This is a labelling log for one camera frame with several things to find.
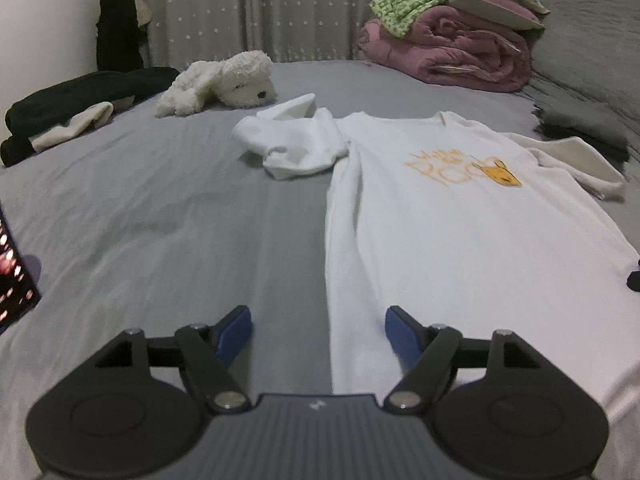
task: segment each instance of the star-patterned curtain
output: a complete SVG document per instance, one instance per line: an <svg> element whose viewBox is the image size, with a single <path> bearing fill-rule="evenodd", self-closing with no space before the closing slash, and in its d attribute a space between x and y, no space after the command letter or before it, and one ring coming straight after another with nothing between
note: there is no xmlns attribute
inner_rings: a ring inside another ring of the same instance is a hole
<svg viewBox="0 0 640 480"><path fill-rule="evenodd" d="M370 1L146 0L151 61L183 70L251 49L281 62L350 59Z"/></svg>

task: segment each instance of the white plush toy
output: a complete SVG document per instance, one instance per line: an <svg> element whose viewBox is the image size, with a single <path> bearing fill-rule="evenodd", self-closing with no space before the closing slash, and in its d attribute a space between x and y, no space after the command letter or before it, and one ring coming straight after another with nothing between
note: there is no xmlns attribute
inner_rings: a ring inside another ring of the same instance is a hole
<svg viewBox="0 0 640 480"><path fill-rule="evenodd" d="M196 61L182 72L158 101L158 117L191 115L217 97L234 108L268 104L276 92L269 56L260 50L241 52L225 61Z"/></svg>

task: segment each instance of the smartphone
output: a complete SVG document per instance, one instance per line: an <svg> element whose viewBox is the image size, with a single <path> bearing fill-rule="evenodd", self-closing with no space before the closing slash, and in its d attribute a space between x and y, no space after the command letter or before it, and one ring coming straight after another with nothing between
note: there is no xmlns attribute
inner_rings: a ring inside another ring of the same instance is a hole
<svg viewBox="0 0 640 480"><path fill-rule="evenodd" d="M0 208L0 334L40 301Z"/></svg>

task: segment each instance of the blue gripper pad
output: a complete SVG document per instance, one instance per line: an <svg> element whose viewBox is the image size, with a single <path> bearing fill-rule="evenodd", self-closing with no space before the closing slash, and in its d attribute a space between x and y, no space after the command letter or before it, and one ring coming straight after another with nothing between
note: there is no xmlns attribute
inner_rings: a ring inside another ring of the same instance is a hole
<svg viewBox="0 0 640 480"><path fill-rule="evenodd" d="M254 324L251 320L251 311L246 306L233 312L235 317L226 325L218 340L216 356L229 368L244 345L251 339Z"/></svg>
<svg viewBox="0 0 640 480"><path fill-rule="evenodd" d="M423 353L418 335L391 307L386 310L385 333L402 364L407 368L413 368Z"/></svg>

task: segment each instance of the pink blanket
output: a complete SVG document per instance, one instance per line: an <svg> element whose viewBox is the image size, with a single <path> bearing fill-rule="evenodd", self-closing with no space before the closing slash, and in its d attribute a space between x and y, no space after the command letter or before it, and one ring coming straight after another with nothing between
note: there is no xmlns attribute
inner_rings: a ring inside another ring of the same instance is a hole
<svg viewBox="0 0 640 480"><path fill-rule="evenodd" d="M520 35L448 6L425 10L402 40L370 20L358 45L376 63L425 83L512 92L531 77L529 49Z"/></svg>

